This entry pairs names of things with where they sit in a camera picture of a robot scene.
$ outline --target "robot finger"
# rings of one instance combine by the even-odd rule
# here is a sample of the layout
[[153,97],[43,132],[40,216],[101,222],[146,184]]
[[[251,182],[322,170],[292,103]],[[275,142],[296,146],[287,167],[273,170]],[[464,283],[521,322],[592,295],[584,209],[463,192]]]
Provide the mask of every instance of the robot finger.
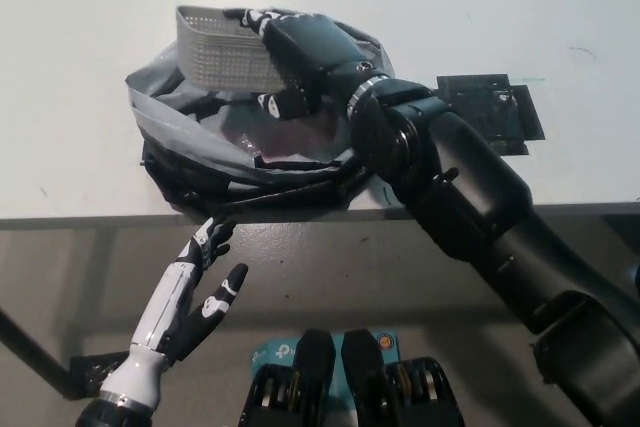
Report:
[[249,268],[245,264],[236,265],[213,295],[187,317],[167,353],[172,363],[184,360],[220,325],[238,295],[248,271]]

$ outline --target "black bracket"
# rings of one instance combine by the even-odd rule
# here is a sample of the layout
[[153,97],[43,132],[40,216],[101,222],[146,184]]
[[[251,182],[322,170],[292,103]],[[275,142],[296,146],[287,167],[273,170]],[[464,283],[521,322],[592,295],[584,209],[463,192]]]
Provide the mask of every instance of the black bracket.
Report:
[[129,352],[75,356],[66,369],[2,310],[0,343],[67,400],[97,396],[107,376],[129,356]]

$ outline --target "black robotic arm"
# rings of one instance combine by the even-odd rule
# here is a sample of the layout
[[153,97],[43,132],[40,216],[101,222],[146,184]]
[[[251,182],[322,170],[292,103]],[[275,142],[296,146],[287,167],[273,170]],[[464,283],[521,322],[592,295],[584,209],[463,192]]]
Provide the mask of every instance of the black robotic arm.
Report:
[[534,355],[546,382],[594,426],[640,425],[640,307],[554,234],[526,183],[449,105],[374,68],[328,17],[228,14],[298,73],[311,108],[319,95],[345,106],[366,165],[447,255],[470,263],[542,334]]

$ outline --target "white robotic hand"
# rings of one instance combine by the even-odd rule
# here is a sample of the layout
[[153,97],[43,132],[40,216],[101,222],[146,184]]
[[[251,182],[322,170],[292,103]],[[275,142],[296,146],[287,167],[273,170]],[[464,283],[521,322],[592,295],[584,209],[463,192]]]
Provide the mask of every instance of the white robotic hand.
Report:
[[76,426],[151,425],[160,403],[160,377],[184,360],[222,321],[242,286],[247,266],[236,265],[220,287],[189,314],[204,272],[229,251],[235,223],[210,218],[189,239],[160,279],[140,318],[129,357],[102,384],[99,398]]

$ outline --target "robot forearm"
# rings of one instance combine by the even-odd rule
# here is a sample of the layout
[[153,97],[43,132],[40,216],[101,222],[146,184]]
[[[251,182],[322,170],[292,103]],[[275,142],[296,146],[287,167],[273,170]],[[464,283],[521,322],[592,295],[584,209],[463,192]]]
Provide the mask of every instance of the robot forearm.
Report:
[[403,81],[381,80],[354,108],[355,151],[447,255],[471,263],[531,332],[548,331],[534,348],[546,380],[594,425],[639,425],[638,305],[553,233],[524,181],[448,105],[395,102],[391,84]]

